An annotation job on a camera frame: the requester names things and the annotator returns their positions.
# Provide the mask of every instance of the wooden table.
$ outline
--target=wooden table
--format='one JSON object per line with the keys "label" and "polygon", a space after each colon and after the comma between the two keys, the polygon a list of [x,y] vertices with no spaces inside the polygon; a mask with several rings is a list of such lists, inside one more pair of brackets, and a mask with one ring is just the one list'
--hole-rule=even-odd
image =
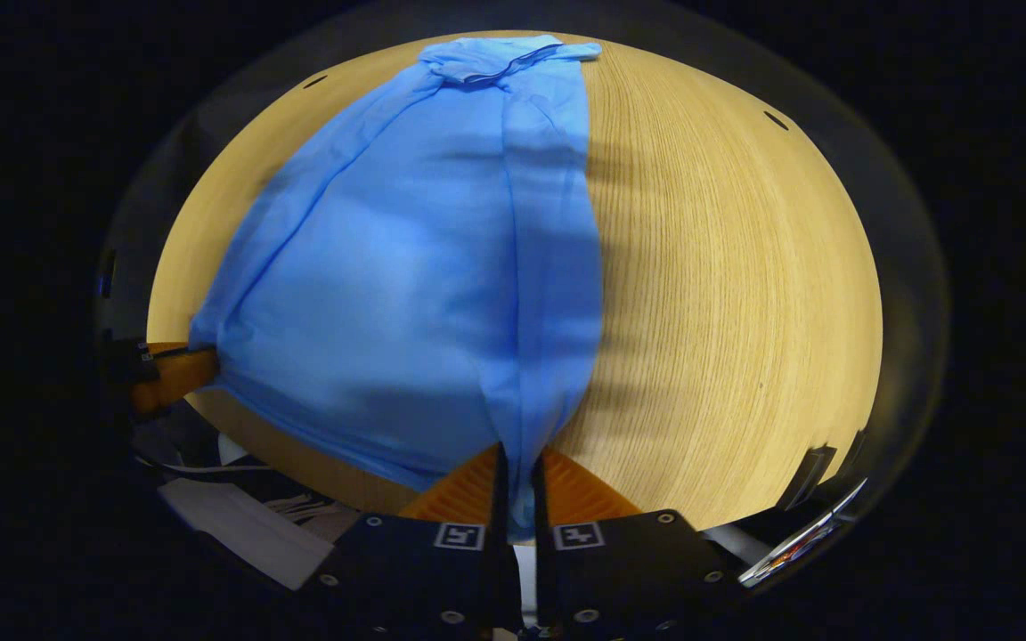
{"label": "wooden table", "polygon": [[[244,127],[174,223],[147,339],[187,340],[229,240],[268,179],[334,114],[433,42],[320,70]],[[704,72],[594,37],[588,187],[604,256],[604,335],[554,446],[640,509],[698,528],[770,508],[811,447],[837,471],[866,426],[881,310],[866,233],[818,147],[786,114]],[[359,509],[416,492],[319,453],[231,396],[188,401],[289,477]]]}

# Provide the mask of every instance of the black background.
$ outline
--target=black background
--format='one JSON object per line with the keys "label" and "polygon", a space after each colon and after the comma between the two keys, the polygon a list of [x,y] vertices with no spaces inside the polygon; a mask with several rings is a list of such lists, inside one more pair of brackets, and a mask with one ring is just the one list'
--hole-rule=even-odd
{"label": "black background", "polygon": [[[701,9],[891,144],[936,217],[954,302],[945,401],[901,481],[717,637],[1026,638],[1026,3],[991,4]],[[97,430],[89,299],[106,225],[168,127],[340,9],[0,8],[0,638],[289,633]]]}

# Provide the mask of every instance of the blue cloth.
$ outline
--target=blue cloth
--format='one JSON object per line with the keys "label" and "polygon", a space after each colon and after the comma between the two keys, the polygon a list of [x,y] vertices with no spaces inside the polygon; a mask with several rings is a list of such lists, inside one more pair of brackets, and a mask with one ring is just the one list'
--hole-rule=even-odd
{"label": "blue cloth", "polygon": [[551,36],[435,44],[314,134],[228,247],[194,347],[325,453],[425,490],[494,442],[514,527],[601,332],[581,61]]}

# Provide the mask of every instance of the wood grain surface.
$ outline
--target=wood grain surface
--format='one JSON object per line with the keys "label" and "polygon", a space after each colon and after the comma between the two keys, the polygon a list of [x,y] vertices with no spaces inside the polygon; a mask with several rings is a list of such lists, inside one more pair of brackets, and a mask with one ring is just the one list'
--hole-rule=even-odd
{"label": "wood grain surface", "polygon": [[[460,36],[320,70],[240,131],[168,236],[148,340],[187,339],[236,227],[311,134],[425,45]],[[640,509],[674,508],[700,528],[773,506],[806,448],[838,448],[829,478],[866,425],[881,356],[872,255],[834,171],[786,114],[736,86],[622,44],[557,37],[604,47],[582,65],[604,336],[554,446]],[[228,394],[189,401],[260,458],[355,508],[397,511],[416,495]]]}

